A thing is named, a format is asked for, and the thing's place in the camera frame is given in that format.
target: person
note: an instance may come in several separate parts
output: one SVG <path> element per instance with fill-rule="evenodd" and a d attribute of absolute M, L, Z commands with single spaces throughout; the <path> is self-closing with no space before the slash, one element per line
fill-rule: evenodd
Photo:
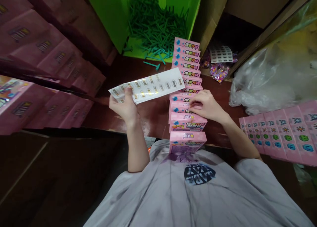
<path fill-rule="evenodd" d="M 198 150 L 169 154 L 159 140 L 148 154 L 132 91 L 125 102 L 112 96 L 109 107 L 126 122 L 128 171 L 119 175 L 84 227 L 104 226 L 313 226 L 262 161 L 248 137 L 208 90 L 190 111 L 219 122 L 241 158 L 235 169 L 217 155 Z"/>

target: gray t-shirt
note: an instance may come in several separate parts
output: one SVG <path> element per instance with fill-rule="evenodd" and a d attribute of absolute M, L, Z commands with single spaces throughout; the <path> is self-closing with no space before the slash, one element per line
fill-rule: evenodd
<path fill-rule="evenodd" d="M 84 227 L 313 226 L 269 167 L 256 159 L 231 168 L 205 150 L 168 154 L 156 142 L 140 173 L 122 173 Z"/>

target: clear plastic bag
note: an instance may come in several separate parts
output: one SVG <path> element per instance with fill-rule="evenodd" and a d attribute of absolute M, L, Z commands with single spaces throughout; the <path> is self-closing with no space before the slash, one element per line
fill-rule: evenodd
<path fill-rule="evenodd" d="M 230 106 L 243 105 L 256 115 L 317 99 L 317 23 L 294 25 L 256 52 L 236 72 Z"/>

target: brown table surface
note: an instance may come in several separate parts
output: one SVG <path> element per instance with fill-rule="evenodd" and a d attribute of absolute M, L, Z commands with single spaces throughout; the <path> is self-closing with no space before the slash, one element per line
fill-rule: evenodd
<path fill-rule="evenodd" d="M 97 97 L 109 97 L 109 89 L 125 82 L 130 82 L 153 74 L 171 69 L 171 64 L 161 63 L 159 71 L 155 67 L 143 63 L 143 59 L 117 56 L 111 68 L 102 71 L 107 77 L 105 83 L 99 90 Z M 219 84 L 212 77 L 201 75 L 202 86 L 213 94 L 216 101 L 230 114 L 239 125 L 239 118 L 247 116 L 243 106 L 229 106 L 229 90 L 231 82 Z M 145 136 L 169 139 L 169 95 L 162 96 L 137 105 L 141 116 L 141 124 Z M 126 125 L 122 118 L 113 112 L 108 106 L 95 103 L 87 115 L 84 127 L 101 129 L 113 132 L 126 133 Z M 203 130 L 207 136 L 208 145 L 231 148 L 231 144 L 222 126 L 214 121 L 208 121 Z"/>

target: white sticker sheet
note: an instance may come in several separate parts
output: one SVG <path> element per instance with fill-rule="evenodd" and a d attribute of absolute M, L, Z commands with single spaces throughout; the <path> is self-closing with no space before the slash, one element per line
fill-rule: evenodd
<path fill-rule="evenodd" d="M 228 46 L 210 46 L 211 63 L 233 62 L 232 51 Z"/>
<path fill-rule="evenodd" d="M 109 92 L 118 102 L 123 103 L 126 87 L 132 89 L 133 101 L 135 104 L 139 104 L 184 89 L 185 84 L 179 69 L 174 68 L 139 80 L 123 83 L 110 89 Z"/>

